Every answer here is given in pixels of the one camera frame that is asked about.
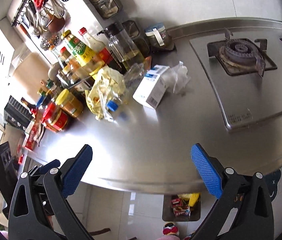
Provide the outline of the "yellow paper bag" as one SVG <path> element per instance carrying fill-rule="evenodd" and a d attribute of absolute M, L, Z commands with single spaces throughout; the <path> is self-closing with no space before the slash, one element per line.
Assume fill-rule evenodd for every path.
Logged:
<path fill-rule="evenodd" d="M 107 95 L 111 88 L 121 87 L 120 81 L 123 81 L 123 75 L 117 70 L 108 66 L 99 70 L 92 89 L 89 92 L 85 91 L 86 104 L 95 117 L 100 114 L 98 89 Z"/>

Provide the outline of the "crushed clear plastic bottle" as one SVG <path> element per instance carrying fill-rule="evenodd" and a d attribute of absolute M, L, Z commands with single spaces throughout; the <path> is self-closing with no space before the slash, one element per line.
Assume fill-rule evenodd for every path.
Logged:
<path fill-rule="evenodd" d="M 133 64 L 120 81 L 120 88 L 111 88 L 107 94 L 106 107 L 108 110 L 115 112 L 120 105 L 127 104 L 130 97 L 140 84 L 146 72 L 145 64 Z"/>

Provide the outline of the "white blue medicine box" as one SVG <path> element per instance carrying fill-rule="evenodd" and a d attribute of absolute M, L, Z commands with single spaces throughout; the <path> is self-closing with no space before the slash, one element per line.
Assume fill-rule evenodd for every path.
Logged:
<path fill-rule="evenodd" d="M 144 107 L 156 109 L 166 92 L 167 86 L 162 75 L 169 66 L 155 65 L 147 71 L 133 94 L 133 99 Z"/>

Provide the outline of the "clear plastic bag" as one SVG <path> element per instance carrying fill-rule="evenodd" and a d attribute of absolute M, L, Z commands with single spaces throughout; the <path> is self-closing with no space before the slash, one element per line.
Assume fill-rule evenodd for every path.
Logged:
<path fill-rule="evenodd" d="M 191 80 L 191 77 L 188 75 L 187 67 L 180 61 L 178 65 L 168 68 L 163 74 L 163 79 L 167 86 L 167 90 L 177 94 L 186 87 Z"/>

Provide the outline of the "yellow foam fruit net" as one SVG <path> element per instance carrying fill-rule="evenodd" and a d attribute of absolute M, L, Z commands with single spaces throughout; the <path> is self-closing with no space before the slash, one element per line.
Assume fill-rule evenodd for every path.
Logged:
<path fill-rule="evenodd" d="M 200 193 L 184 193 L 179 194 L 178 197 L 183 200 L 183 202 L 189 207 L 194 207 L 194 205 L 198 202 L 200 197 Z"/>

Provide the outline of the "red snack wrapper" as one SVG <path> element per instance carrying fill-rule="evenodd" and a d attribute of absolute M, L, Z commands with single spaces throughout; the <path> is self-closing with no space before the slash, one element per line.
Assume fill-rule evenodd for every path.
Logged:
<path fill-rule="evenodd" d="M 186 205 L 181 198 L 172 198 L 170 203 L 176 217 L 190 215 L 190 207 Z"/>

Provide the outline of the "grey trash bin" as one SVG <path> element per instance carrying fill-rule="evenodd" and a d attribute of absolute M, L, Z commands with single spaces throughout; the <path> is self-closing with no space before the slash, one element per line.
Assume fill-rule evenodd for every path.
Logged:
<path fill-rule="evenodd" d="M 165 222 L 195 222 L 201 217 L 201 195 L 164 195 L 162 220 Z"/>

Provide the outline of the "red cardboard box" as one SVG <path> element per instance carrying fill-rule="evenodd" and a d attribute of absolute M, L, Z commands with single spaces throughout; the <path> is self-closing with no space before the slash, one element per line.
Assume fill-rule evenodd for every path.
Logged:
<path fill-rule="evenodd" d="M 41 124 L 35 119 L 32 120 L 25 131 L 25 139 L 22 143 L 22 147 L 26 150 L 34 150 L 35 143 L 39 141 L 41 135 Z"/>

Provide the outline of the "black cat floor mat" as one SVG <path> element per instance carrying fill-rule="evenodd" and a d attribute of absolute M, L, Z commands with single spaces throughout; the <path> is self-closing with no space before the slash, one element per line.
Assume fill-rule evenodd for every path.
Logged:
<path fill-rule="evenodd" d="M 279 191 L 278 184 L 281 179 L 281 176 L 282 172 L 280 169 L 275 170 L 274 172 L 264 176 L 271 202 L 276 198 L 277 193 Z"/>

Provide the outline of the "black toaster oven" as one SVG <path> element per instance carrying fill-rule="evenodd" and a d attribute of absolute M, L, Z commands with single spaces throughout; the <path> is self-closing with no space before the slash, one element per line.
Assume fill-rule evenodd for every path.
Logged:
<path fill-rule="evenodd" d="M 29 110 L 14 97 L 10 96 L 4 107 L 5 122 L 17 129 L 25 131 L 32 119 L 33 116 Z"/>

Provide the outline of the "right patterned slipper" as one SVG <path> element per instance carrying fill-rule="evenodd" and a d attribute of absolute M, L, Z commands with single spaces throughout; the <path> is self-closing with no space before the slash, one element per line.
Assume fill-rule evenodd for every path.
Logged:
<path fill-rule="evenodd" d="M 189 235 L 183 238 L 183 240 L 190 240 L 191 237 L 195 234 L 195 231 L 192 231 Z"/>

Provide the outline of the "patterned slipper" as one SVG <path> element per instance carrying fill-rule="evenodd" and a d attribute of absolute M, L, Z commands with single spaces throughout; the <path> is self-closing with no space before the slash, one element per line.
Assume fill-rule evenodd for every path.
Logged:
<path fill-rule="evenodd" d="M 183 238 L 183 240 L 190 240 L 191 237 L 195 234 L 195 231 L 192 231 L 189 235 Z"/>
<path fill-rule="evenodd" d="M 164 236 L 168 236 L 168 235 L 179 236 L 180 231 L 176 223 L 168 222 L 163 226 L 162 233 Z"/>

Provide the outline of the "red lid chili jar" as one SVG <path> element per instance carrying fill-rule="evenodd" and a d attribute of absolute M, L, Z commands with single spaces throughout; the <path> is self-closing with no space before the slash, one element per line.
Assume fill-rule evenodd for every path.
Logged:
<path fill-rule="evenodd" d="M 54 102 L 50 102 L 44 110 L 42 122 L 52 131 L 60 132 L 66 128 L 69 115 Z"/>

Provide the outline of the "left patterned slipper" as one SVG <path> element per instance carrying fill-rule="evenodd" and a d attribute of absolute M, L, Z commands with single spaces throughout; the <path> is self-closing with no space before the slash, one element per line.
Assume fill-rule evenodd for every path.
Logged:
<path fill-rule="evenodd" d="M 179 236 L 180 231 L 176 223 L 168 222 L 163 226 L 162 233 L 164 236 L 168 236 L 168 235 Z"/>

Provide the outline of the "yellow lid sauce jar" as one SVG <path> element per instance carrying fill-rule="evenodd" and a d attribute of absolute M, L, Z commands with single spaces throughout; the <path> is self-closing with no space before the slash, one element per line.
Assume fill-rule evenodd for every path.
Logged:
<path fill-rule="evenodd" d="M 84 110 L 83 104 L 68 89 L 57 96 L 56 104 L 73 118 L 80 116 Z"/>

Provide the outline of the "beige cutting board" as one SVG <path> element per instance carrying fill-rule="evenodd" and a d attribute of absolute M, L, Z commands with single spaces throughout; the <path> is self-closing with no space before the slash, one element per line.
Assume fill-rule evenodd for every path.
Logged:
<path fill-rule="evenodd" d="M 16 67 L 13 78 L 16 79 L 28 93 L 37 93 L 41 80 L 48 79 L 51 65 L 37 52 L 31 52 Z"/>

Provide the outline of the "steel slotted skimmer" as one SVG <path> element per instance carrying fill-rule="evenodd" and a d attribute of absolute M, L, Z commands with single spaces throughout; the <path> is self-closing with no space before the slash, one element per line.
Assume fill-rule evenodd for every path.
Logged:
<path fill-rule="evenodd" d="M 52 46 L 57 46 L 60 43 L 61 33 L 51 33 L 46 31 L 41 35 L 40 47 L 44 51 L 49 50 Z"/>

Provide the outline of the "large yellow label vinegar bottle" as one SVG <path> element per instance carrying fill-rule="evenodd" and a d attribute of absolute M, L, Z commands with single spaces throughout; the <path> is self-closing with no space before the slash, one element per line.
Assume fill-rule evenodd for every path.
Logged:
<path fill-rule="evenodd" d="M 61 39 L 65 41 L 82 68 L 95 79 L 99 70 L 105 65 L 100 56 L 79 38 L 74 36 L 70 30 L 65 31 L 61 35 Z"/>

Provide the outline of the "steel gas cooktop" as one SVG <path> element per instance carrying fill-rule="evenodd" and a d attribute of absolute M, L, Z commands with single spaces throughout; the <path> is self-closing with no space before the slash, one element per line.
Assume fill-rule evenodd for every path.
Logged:
<path fill-rule="evenodd" d="M 208 57 L 207 44 L 225 39 L 222 34 L 193 38 L 190 45 L 198 57 L 217 97 L 227 129 L 242 128 L 282 114 L 282 30 L 252 28 L 231 31 L 232 38 L 268 40 L 267 55 L 277 69 L 229 76 L 218 60 Z"/>

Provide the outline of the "dark ladle spoon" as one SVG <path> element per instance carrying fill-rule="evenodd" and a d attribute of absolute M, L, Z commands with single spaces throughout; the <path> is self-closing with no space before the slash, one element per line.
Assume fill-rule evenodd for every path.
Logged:
<path fill-rule="evenodd" d="M 52 15 L 49 12 L 47 13 L 47 16 L 49 19 L 47 27 L 51 33 L 57 33 L 65 26 L 65 19 L 63 17 L 57 18 L 55 15 Z"/>

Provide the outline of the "red cap sauce bottle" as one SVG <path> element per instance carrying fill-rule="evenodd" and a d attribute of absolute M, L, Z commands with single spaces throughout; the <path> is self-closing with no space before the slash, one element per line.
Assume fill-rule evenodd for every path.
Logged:
<path fill-rule="evenodd" d="M 117 70 L 121 74 L 123 74 L 123 69 L 121 65 L 113 58 L 112 54 L 106 48 L 106 45 L 95 39 L 91 34 L 88 33 L 85 27 L 82 27 L 79 30 L 80 35 L 84 38 L 86 44 L 94 50 L 97 55 L 111 68 Z"/>

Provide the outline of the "left gas stove burner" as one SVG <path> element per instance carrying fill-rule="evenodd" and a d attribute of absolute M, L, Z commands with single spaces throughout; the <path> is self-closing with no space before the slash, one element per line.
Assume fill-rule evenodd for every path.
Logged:
<path fill-rule="evenodd" d="M 277 69 L 277 65 L 267 55 L 268 40 L 258 38 L 232 38 L 233 33 L 225 28 L 225 39 L 207 44 L 209 58 L 216 58 L 229 76 L 264 72 Z"/>

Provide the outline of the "glass oil dispenser black lid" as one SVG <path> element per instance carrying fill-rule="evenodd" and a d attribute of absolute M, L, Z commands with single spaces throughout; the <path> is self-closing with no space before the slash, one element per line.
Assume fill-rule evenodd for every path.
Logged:
<path fill-rule="evenodd" d="M 114 22 L 110 24 L 97 33 L 97 35 L 100 34 L 104 34 L 107 37 L 110 49 L 126 70 L 130 70 L 135 63 L 145 65 L 146 61 L 143 55 L 121 23 Z"/>

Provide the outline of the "blue lid glass jar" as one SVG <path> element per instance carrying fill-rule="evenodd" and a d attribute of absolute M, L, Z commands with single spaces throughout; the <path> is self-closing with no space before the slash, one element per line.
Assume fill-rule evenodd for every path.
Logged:
<path fill-rule="evenodd" d="M 167 45 L 166 28 L 163 23 L 156 23 L 145 28 L 144 33 L 153 47 L 161 48 Z"/>

